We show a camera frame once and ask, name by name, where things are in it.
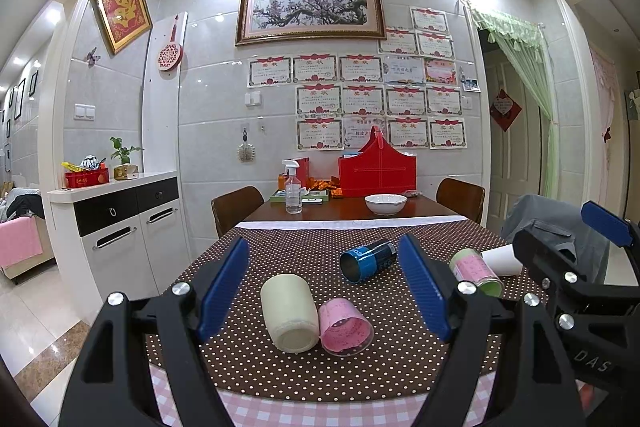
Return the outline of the pink transparent cup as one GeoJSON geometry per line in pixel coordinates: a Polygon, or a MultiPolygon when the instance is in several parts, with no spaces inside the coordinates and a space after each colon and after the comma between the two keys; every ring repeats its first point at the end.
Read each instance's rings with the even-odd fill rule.
{"type": "Polygon", "coordinates": [[[337,357],[356,355],[367,349],[374,337],[370,322],[345,298],[323,303],[319,324],[322,348],[337,357]]]}

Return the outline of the white paper cup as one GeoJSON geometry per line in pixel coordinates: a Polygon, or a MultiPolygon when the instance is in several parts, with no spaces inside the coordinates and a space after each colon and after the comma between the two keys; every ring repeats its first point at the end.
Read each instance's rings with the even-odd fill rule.
{"type": "Polygon", "coordinates": [[[517,277],[522,273],[523,265],[515,258],[511,244],[488,249],[480,255],[497,277],[517,277]]]}

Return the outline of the blue black cup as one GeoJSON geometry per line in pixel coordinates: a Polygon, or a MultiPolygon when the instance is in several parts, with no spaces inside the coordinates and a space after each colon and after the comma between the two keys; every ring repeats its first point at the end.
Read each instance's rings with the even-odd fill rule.
{"type": "Polygon", "coordinates": [[[340,269],[349,283],[359,284],[387,270],[397,260],[397,247],[389,239],[345,251],[340,269]]]}

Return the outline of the cream white cup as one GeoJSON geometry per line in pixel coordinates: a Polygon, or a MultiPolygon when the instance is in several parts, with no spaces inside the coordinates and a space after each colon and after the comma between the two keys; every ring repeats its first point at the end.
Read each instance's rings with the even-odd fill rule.
{"type": "Polygon", "coordinates": [[[318,343],[318,311],[303,277],[270,277],[260,288],[260,302],[268,334],[278,350],[302,353],[318,343]]]}

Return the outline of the grey cloth on chair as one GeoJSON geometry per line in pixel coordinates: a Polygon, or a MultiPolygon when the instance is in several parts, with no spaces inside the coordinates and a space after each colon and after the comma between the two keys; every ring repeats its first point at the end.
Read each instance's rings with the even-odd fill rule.
{"type": "Polygon", "coordinates": [[[604,282],[610,242],[582,221],[578,207],[540,195],[525,194],[506,215],[499,235],[511,243],[518,231],[532,223],[536,225],[536,234],[570,259],[589,282],[604,282]]]}

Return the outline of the right wooden chair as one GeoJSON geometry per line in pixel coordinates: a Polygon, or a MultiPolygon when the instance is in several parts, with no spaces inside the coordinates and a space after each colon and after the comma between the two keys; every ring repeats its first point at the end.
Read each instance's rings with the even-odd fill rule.
{"type": "Polygon", "coordinates": [[[454,178],[440,181],[436,202],[476,223],[482,221],[485,190],[483,187],[454,178]]]}

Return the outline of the wooden chair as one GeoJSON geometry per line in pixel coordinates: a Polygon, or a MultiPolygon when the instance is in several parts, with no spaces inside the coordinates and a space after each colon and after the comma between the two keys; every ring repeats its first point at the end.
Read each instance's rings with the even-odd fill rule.
{"type": "Polygon", "coordinates": [[[483,187],[454,178],[440,181],[436,202],[476,223],[482,221],[485,190],[483,187]]]}
{"type": "Polygon", "coordinates": [[[263,203],[262,193],[254,186],[242,187],[214,198],[212,211],[218,236],[224,236],[263,203]]]}

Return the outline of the pink checkered tablecloth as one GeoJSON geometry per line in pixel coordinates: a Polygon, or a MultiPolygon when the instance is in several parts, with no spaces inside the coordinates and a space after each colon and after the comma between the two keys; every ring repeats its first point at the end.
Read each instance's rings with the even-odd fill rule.
{"type": "MultiPolygon", "coordinates": [[[[150,364],[160,418],[168,426],[182,426],[166,372],[150,364]]],[[[479,424],[487,409],[495,373],[478,379],[463,426],[479,424]]],[[[411,426],[426,395],[364,402],[310,403],[252,398],[230,391],[220,394],[235,426],[411,426]]]]}

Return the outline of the white black sideboard cabinet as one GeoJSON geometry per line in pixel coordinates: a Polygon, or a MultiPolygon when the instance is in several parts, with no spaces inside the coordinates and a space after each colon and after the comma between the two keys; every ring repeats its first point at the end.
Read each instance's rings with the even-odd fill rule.
{"type": "Polygon", "coordinates": [[[43,204],[62,281],[88,324],[113,291],[155,297],[192,260],[175,171],[50,191],[43,204]]]}

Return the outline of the white ceramic bowl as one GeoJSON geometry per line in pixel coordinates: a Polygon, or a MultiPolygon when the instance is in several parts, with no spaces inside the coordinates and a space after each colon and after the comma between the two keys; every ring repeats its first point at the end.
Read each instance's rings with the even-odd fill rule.
{"type": "Polygon", "coordinates": [[[366,206],[377,216],[395,216],[405,208],[408,198],[398,194],[373,194],[364,198],[366,206]]]}

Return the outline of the brown polka dot tablecloth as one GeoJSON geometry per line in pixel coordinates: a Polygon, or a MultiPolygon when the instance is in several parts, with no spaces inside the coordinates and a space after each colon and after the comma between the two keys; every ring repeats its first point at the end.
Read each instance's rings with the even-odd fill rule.
{"type": "Polygon", "coordinates": [[[447,263],[458,251],[479,253],[503,239],[465,218],[399,218],[364,222],[244,223],[211,243],[180,274],[189,282],[242,237],[250,261],[224,326],[201,347],[210,380],[221,391],[277,401],[346,403],[429,392],[447,347],[423,323],[397,262],[360,283],[340,267],[342,254],[380,239],[413,235],[428,257],[447,263]],[[277,275],[303,279],[314,306],[339,302],[319,334],[355,321],[358,352],[334,355],[321,343],[288,353],[273,342],[262,313],[262,286],[277,275]]]}

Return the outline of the pink covered sofa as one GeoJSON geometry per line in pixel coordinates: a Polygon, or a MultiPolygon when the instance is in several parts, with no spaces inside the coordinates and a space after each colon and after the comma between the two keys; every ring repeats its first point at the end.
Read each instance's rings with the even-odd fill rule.
{"type": "Polygon", "coordinates": [[[1,201],[1,272],[14,280],[54,258],[40,192],[13,187],[1,201]]]}

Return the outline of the red diamond door decoration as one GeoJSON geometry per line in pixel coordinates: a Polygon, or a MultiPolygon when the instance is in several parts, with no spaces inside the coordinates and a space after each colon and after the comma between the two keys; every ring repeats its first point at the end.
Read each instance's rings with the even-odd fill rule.
{"type": "Polygon", "coordinates": [[[499,128],[503,132],[507,132],[521,111],[520,104],[501,89],[491,103],[489,114],[499,128]]]}

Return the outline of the left wooden chair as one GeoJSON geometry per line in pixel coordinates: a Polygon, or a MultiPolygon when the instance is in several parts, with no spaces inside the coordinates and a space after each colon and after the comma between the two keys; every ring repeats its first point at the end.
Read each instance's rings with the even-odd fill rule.
{"type": "Polygon", "coordinates": [[[224,236],[263,203],[262,193],[254,186],[242,187],[214,198],[212,211],[218,236],[224,236]]]}

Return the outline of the small potted plant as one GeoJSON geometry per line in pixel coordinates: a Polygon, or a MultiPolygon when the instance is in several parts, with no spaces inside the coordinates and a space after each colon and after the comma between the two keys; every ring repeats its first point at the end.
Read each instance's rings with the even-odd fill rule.
{"type": "Polygon", "coordinates": [[[139,176],[139,167],[131,162],[131,154],[142,152],[143,148],[125,146],[122,144],[122,138],[116,138],[116,136],[111,136],[110,141],[114,147],[111,158],[119,161],[119,164],[113,168],[114,179],[116,181],[136,179],[139,176]]]}

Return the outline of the red box on cabinet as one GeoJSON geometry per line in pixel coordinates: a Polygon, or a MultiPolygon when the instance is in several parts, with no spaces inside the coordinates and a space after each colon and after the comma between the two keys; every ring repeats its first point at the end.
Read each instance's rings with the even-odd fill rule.
{"type": "Polygon", "coordinates": [[[73,172],[69,171],[64,174],[65,187],[67,190],[74,188],[85,188],[101,184],[107,184],[110,181],[107,168],[99,168],[94,170],[84,170],[73,172]]]}

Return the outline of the clear spray bottle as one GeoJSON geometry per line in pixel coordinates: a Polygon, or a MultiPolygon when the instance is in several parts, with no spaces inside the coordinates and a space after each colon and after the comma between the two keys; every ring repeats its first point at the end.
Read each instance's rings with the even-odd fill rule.
{"type": "Polygon", "coordinates": [[[290,215],[298,215],[303,210],[300,182],[295,176],[286,177],[284,182],[285,210],[290,215]]]}

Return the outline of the small red box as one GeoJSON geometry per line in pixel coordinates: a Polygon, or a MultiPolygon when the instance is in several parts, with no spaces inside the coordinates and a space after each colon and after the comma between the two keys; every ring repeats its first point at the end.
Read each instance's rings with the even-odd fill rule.
{"type": "Polygon", "coordinates": [[[310,159],[308,157],[295,157],[291,159],[285,159],[283,161],[285,169],[285,176],[295,176],[300,182],[300,186],[306,188],[308,185],[309,171],[310,171],[310,159]]]}

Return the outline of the plum blossom framed painting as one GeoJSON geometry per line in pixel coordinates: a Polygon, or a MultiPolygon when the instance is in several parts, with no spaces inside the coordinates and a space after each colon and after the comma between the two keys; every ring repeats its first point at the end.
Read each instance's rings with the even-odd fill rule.
{"type": "Polygon", "coordinates": [[[386,38],[382,0],[241,0],[235,44],[386,38]]]}

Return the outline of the red gold framed picture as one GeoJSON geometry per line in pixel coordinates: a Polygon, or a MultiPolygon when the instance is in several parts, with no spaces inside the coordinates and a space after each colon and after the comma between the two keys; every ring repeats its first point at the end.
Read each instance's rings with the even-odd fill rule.
{"type": "Polygon", "coordinates": [[[107,49],[116,55],[152,28],[146,0],[93,0],[107,49]]]}

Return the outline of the red round wall ornament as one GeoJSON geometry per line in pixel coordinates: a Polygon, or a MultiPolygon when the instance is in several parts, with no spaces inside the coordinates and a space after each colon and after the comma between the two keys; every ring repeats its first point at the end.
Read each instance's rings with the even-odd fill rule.
{"type": "Polygon", "coordinates": [[[170,72],[178,66],[182,59],[183,49],[180,43],[177,41],[177,24],[179,17],[174,17],[174,24],[171,28],[171,33],[168,43],[166,43],[157,54],[156,64],[160,72],[170,72]]]}

